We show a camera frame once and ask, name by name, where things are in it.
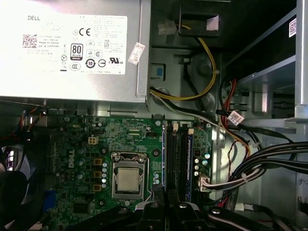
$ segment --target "barcode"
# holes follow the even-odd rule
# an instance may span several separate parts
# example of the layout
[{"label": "barcode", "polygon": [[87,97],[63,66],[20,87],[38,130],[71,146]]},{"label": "barcode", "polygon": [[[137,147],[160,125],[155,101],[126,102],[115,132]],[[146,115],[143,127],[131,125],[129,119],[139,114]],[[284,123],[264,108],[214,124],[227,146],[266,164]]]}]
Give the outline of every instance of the barcode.
[{"label": "barcode", "polygon": [[289,23],[289,38],[296,34],[296,18]]},{"label": "barcode", "polygon": [[37,48],[38,35],[24,34],[23,48]]},{"label": "barcode", "polygon": [[244,117],[242,117],[236,111],[232,111],[227,119],[231,121],[235,126],[237,126],[239,123],[241,123],[244,120]]},{"label": "barcode", "polygon": [[239,118],[239,116],[237,115],[237,114],[233,114],[233,116],[232,116],[234,119],[238,119]]}]

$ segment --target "chip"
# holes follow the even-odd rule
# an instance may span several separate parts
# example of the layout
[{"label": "chip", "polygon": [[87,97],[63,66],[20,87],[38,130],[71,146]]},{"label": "chip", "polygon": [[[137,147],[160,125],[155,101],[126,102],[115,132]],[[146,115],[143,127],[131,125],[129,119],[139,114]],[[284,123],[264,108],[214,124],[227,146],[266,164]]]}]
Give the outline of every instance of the chip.
[{"label": "chip", "polygon": [[93,173],[94,178],[101,178],[102,177],[102,172],[96,171]]},{"label": "chip", "polygon": [[103,164],[103,160],[99,158],[94,159],[93,165],[101,166]]},{"label": "chip", "polygon": [[95,192],[99,192],[101,190],[101,185],[100,184],[94,184],[93,185],[93,191]]},{"label": "chip", "polygon": [[125,168],[120,167],[118,169],[118,191],[139,191],[139,169],[138,168]]},{"label": "chip", "polygon": [[73,213],[89,213],[89,204],[74,203]]},{"label": "chip", "polygon": [[195,150],[193,151],[193,155],[194,155],[194,156],[200,156],[200,155],[201,155],[200,149],[195,149]]}]

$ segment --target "blue ram slot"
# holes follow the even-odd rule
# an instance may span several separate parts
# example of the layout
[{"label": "blue ram slot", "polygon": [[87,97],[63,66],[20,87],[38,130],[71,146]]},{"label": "blue ram slot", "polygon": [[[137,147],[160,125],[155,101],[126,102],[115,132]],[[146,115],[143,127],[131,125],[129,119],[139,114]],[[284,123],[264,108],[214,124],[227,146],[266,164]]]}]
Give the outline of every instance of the blue ram slot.
[{"label": "blue ram slot", "polygon": [[188,147],[187,147],[187,181],[186,181],[186,201],[192,200],[192,179],[193,179],[193,137],[188,136]]},{"label": "blue ram slot", "polygon": [[166,138],[165,138],[165,135],[166,135],[166,126],[165,126],[166,122],[163,121],[163,125],[162,125],[162,128],[163,128],[163,133],[162,133],[162,185],[163,187],[165,186],[165,161],[166,161],[166,158],[165,158],[165,143],[166,143]]}]

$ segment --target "dell logo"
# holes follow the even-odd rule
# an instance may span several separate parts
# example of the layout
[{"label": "dell logo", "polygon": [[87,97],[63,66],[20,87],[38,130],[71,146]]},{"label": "dell logo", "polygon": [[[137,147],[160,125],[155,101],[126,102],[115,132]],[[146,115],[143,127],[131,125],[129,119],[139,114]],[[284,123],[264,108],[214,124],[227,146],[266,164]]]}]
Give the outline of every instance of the dell logo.
[{"label": "dell logo", "polygon": [[40,21],[38,16],[28,16],[28,20]]},{"label": "dell logo", "polygon": [[68,167],[69,168],[74,168],[74,157],[75,157],[75,150],[71,150],[69,151],[69,155],[68,155],[69,159],[68,159]]}]

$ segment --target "yellow wire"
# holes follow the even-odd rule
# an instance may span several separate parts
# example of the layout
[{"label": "yellow wire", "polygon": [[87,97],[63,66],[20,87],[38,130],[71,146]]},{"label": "yellow wire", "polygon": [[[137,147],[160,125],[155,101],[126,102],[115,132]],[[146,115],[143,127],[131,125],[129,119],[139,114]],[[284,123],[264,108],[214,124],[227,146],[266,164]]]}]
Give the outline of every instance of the yellow wire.
[{"label": "yellow wire", "polygon": [[[221,121],[221,117],[220,117],[219,120],[220,120],[221,125],[225,128],[224,124],[223,124],[222,121]],[[248,145],[247,143],[243,142],[243,141],[242,141],[241,139],[239,139],[237,136],[234,136],[231,132],[228,131],[228,129],[225,128],[225,130],[226,130],[226,132],[227,132],[230,136],[232,136],[235,140],[237,140],[238,142],[240,142],[242,145],[245,146],[245,149],[248,151],[248,156],[250,156],[251,151],[250,151],[249,145]]]},{"label": "yellow wire", "polygon": [[[186,28],[188,30],[191,30],[191,28],[189,26],[186,26],[186,25],[181,25],[181,27]],[[159,92],[156,92],[154,90],[151,90],[151,92],[153,94],[159,96],[160,98],[167,99],[167,100],[192,100],[192,99],[195,99],[197,97],[203,96],[204,94],[208,93],[211,90],[211,88],[214,85],[215,80],[216,80],[216,64],[215,64],[215,60],[214,60],[214,57],[213,57],[211,51],[209,50],[209,48],[207,47],[207,45],[203,41],[203,39],[202,38],[198,38],[198,40],[200,41],[201,45],[205,49],[205,51],[206,51],[206,53],[207,53],[207,55],[208,55],[208,57],[209,57],[209,59],[211,61],[212,69],[213,69],[212,79],[209,82],[208,86],[204,89],[204,91],[199,93],[198,95],[188,96],[188,97],[178,97],[178,96],[173,96],[173,95],[165,95],[165,94],[161,94]]]}]

